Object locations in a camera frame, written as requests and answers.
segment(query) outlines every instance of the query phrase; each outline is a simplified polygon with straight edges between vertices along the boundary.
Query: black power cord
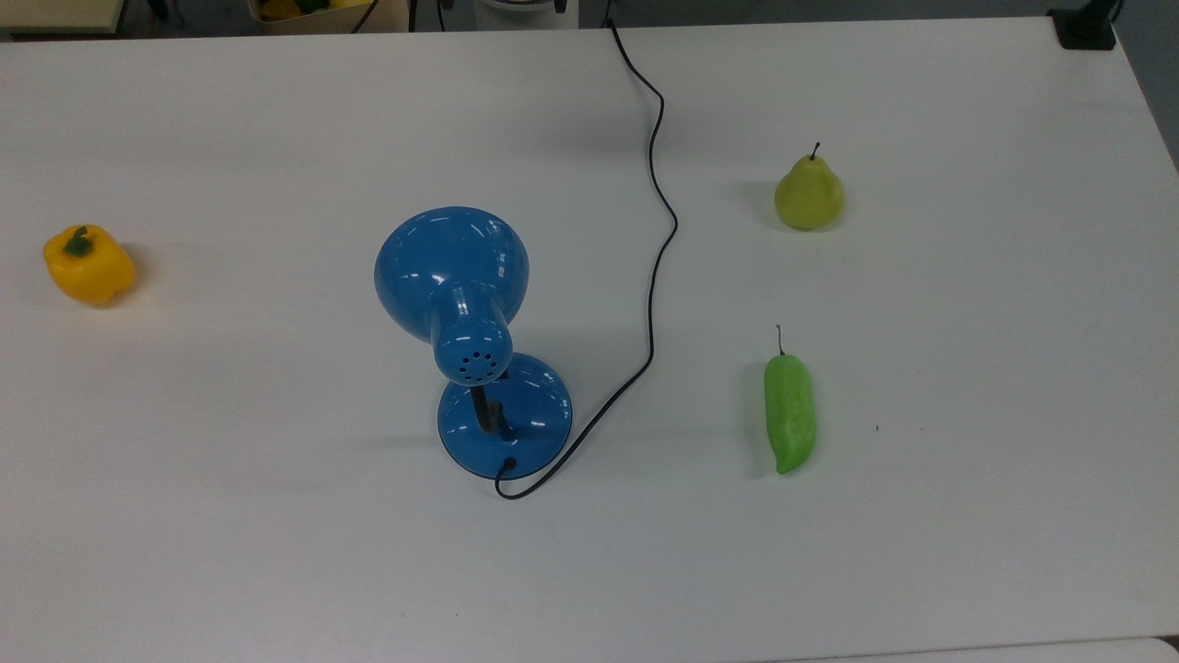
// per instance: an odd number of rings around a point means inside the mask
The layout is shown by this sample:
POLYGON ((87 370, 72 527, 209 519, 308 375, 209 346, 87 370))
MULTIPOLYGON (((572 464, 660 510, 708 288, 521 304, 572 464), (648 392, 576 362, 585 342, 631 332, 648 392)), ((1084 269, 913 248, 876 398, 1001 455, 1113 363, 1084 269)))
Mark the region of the black power cord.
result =
POLYGON ((362 27, 364 27, 364 21, 368 20, 369 15, 373 13, 373 9, 376 9, 376 4, 380 1, 381 0, 373 0, 373 4, 369 5, 369 8, 364 12, 364 15, 361 17, 361 20, 356 22, 356 27, 353 28, 353 34, 356 34, 357 32, 361 31, 362 27))
POLYGON ((614 19, 611 19, 607 15, 606 20, 604 21, 604 25, 608 27, 611 34, 614 35, 614 44, 618 45, 618 52, 621 53, 623 61, 626 63, 626 67, 631 70, 631 73, 633 73, 634 77, 638 78, 643 83, 643 85, 647 87, 647 90, 653 92, 654 96, 659 98, 659 114, 656 118, 654 127, 651 129, 651 139, 647 140, 647 171, 651 173, 651 184, 654 185, 656 193, 659 195, 659 199, 663 202, 664 208, 666 208, 667 214, 671 215, 671 232, 667 234, 667 238, 664 239, 663 245, 659 248, 659 252, 656 255, 656 263, 654 267, 651 269, 651 281, 647 285, 647 359, 646 361, 643 362, 643 367, 640 367, 637 372, 634 372, 634 375, 631 375, 631 378, 626 382, 623 382, 623 386, 620 386, 618 389, 614 390, 613 394, 611 394, 610 399, 606 400, 606 403, 598 409, 598 413, 593 415, 593 419, 591 419, 590 422, 586 424, 586 427, 582 428, 581 433, 579 433, 577 439, 573 440, 573 444, 569 445, 569 448, 565 449, 565 453, 561 454, 561 458, 559 458, 556 462, 553 464, 552 467, 549 467, 548 472, 545 472, 544 477, 538 479, 536 483, 520 491, 519 493, 505 493, 501 486, 501 484, 503 483, 503 475, 511 472, 512 470, 515 470, 516 461, 514 458, 503 459, 503 466, 500 467, 499 473, 495 475, 495 492, 503 499, 514 500, 528 497, 536 488, 541 487, 542 485, 545 485, 546 481, 552 479, 553 474, 556 474, 556 471, 560 470, 562 465, 565 465, 565 461, 568 460, 571 455, 573 455, 573 452, 578 451, 578 447, 581 446, 581 442, 585 441, 585 439, 590 435, 590 432, 593 431, 594 426, 598 425, 598 421, 601 420, 601 418, 606 414, 606 412, 611 408, 611 406, 613 406, 614 402, 617 402, 618 399, 620 399, 623 394, 625 394, 626 390, 630 389, 631 386, 634 385, 634 382, 637 382, 638 379, 641 378, 643 374, 647 372, 647 368, 651 367, 651 362, 654 361, 656 359, 656 324, 654 324, 654 313, 653 313, 654 297, 656 297, 656 277, 659 276, 659 264, 663 262, 663 256, 664 252, 667 250, 667 245, 671 244, 671 241, 676 237, 676 232, 679 231, 679 216, 676 214, 676 210, 672 209, 671 203, 667 202, 667 196, 664 195, 663 189, 659 186, 659 179, 656 178, 656 157, 654 157, 656 137, 659 136, 659 127, 663 126, 664 109, 666 107, 667 104, 664 100, 664 96, 658 90, 656 90, 654 85, 651 85, 651 81, 648 81, 641 73, 639 73, 639 70, 637 70, 634 67, 634 64, 631 61, 631 57, 626 54, 626 48, 623 46, 623 39, 618 35, 618 27, 614 25, 614 19))

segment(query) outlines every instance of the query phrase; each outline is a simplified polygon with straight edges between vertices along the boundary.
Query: black object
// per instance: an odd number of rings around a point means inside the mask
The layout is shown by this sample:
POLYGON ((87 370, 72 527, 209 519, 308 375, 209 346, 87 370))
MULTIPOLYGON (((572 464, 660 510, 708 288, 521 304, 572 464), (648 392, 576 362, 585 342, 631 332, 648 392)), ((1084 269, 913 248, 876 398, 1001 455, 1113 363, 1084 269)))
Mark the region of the black object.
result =
POLYGON ((167 2, 165 0, 147 0, 147 6, 151 7, 151 12, 156 14, 157 19, 167 20, 167 2))
POLYGON ((475 406, 479 428, 483 433, 499 433, 502 440, 512 441, 512 429, 503 416, 503 405, 500 401, 488 401, 487 389, 482 386, 470 388, 470 400, 475 406))
POLYGON ((560 458, 553 462, 553 466, 549 467, 540 479, 536 479, 536 483, 519 493, 503 492, 503 481, 506 480, 505 477, 508 472, 516 468, 516 460, 514 458, 508 457, 503 459, 503 466, 500 467, 499 473, 495 475, 495 493, 508 500, 528 497, 535 492, 536 488, 544 486, 546 481, 552 479, 553 474, 556 474, 561 466, 565 465, 565 461, 568 460, 569 457, 573 455, 573 452, 578 451, 578 447, 581 446, 581 442, 590 436, 590 432, 598 425, 598 421, 606 415, 610 408, 614 406, 618 399, 623 398, 623 394, 625 394, 632 385, 638 382, 639 378, 647 372, 647 368, 651 368, 651 362, 656 359, 656 281, 659 276, 659 265, 663 263, 663 256, 667 251, 667 247, 671 245, 671 241, 676 238, 676 234, 679 232, 679 215, 677 215, 676 210, 671 206, 671 203, 667 201, 667 196, 663 192, 663 188, 659 186, 659 179, 656 177, 656 138, 659 137, 659 127, 663 126, 663 117, 664 111, 667 109, 667 101, 664 99, 663 92, 659 92, 654 85, 651 85, 651 81, 647 80, 646 77, 639 73, 634 63, 631 61, 631 57, 626 54, 626 48, 623 46, 623 38, 618 35, 618 26, 614 25, 614 19, 606 17, 605 25, 610 28, 611 34, 614 35, 614 44, 618 46, 619 54, 623 55, 623 61, 626 63, 626 68, 631 70, 634 78, 639 79, 639 83, 646 86, 646 88, 659 99, 659 114, 656 116, 656 124, 651 127, 651 138, 647 140, 647 173, 651 176, 651 184, 654 186, 656 193, 659 196, 659 201, 663 203, 664 209, 667 210, 667 215, 671 216, 671 231, 667 234, 667 238, 664 239, 663 245, 659 247, 659 252, 656 254, 656 264, 651 268, 651 281, 647 282, 647 359, 643 362, 643 366, 640 366, 639 369, 626 380, 626 382, 623 382, 619 388, 614 389, 614 393, 606 399, 606 402, 600 408, 598 408, 598 413, 590 419, 586 427, 578 433, 573 444, 565 449, 560 458))
MULTIPOLYGON (((370 15, 370 14, 373 13, 373 9, 376 9, 376 4, 377 4, 377 2, 380 2, 380 1, 381 1, 381 0, 373 0, 373 4, 371 4, 371 5, 369 5, 369 8, 368 8, 368 9, 364 9, 364 15, 363 15, 363 17, 361 17, 361 20, 356 21, 356 27, 354 27, 354 28, 353 28, 353 32, 351 32, 353 34, 356 34, 357 32, 360 32, 360 31, 361 31, 361 28, 362 28, 362 27, 364 27, 364 21, 367 21, 367 20, 368 20, 369 15, 370 15)), ((413 18, 413 17, 414 17, 413 14, 410 14, 410 15, 409 15, 409 20, 410 20, 410 21, 413 21, 413 20, 414 20, 414 18, 413 18)))
POLYGON ((1114 5, 1120 13, 1120 0, 1092 0, 1081 9, 1049 9, 1060 45, 1069 51, 1113 51, 1118 44, 1109 20, 1114 5))

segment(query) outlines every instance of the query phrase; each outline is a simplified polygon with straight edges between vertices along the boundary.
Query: blue plastic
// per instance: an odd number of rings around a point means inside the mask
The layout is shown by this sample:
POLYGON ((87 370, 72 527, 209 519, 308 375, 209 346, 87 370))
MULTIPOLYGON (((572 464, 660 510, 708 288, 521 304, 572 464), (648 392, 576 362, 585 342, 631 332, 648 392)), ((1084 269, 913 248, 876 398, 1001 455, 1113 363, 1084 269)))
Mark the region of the blue plastic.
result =
POLYGON ((511 434, 487 434, 479 428, 470 389, 450 383, 439 403, 439 435, 450 458, 468 472, 494 479, 503 459, 516 461, 506 479, 527 477, 556 458, 573 426, 573 406, 565 383, 545 362, 516 353, 512 370, 487 385, 487 398, 503 403, 511 434))
POLYGON ((528 254, 503 221, 473 208, 420 214, 381 247, 374 281, 384 310, 434 346, 452 382, 485 385, 507 368, 528 254))
POLYGON ((452 382, 439 405, 439 433, 460 465, 494 478, 512 457, 516 468, 506 477, 515 479, 560 452, 572 424, 568 390, 544 362, 514 353, 508 334, 528 287, 528 254, 507 223, 474 208, 420 214, 381 247, 374 283, 384 310, 433 346, 452 382), (480 429, 476 386, 500 402, 516 436, 480 429))

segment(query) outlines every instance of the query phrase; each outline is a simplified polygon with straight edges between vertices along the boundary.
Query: round lamp base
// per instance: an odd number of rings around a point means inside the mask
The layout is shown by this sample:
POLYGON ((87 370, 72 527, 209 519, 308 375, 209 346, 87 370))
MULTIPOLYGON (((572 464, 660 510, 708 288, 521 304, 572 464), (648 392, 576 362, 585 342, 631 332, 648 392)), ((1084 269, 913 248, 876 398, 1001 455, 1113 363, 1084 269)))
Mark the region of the round lamp base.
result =
POLYGON ((470 389, 452 382, 439 403, 439 435, 450 458, 485 479, 494 479, 507 458, 516 466, 505 479, 527 477, 552 462, 573 427, 569 392, 556 373, 539 359, 514 353, 505 375, 485 389, 488 401, 503 407, 508 433, 483 433, 470 389))

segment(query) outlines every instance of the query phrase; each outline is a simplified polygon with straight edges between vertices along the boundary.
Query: pepper stem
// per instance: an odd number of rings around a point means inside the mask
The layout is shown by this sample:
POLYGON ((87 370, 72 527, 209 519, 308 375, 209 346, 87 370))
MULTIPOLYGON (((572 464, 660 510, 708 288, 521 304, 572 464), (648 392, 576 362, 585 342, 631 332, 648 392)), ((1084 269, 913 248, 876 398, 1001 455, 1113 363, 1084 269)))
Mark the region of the pepper stem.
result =
POLYGON ((94 243, 86 238, 86 227, 79 228, 66 242, 65 252, 74 257, 85 257, 94 249, 94 243))

